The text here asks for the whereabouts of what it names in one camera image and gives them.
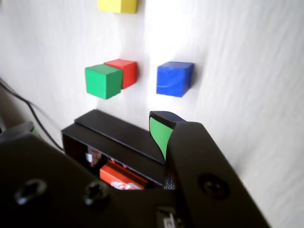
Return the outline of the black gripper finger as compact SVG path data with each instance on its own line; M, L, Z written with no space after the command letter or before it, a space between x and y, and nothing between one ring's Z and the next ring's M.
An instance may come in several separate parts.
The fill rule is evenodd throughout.
M151 111L149 130L192 228L267 228L268 222L206 128Z
M3 228L179 228L168 190L109 188L33 132L27 122L0 135Z

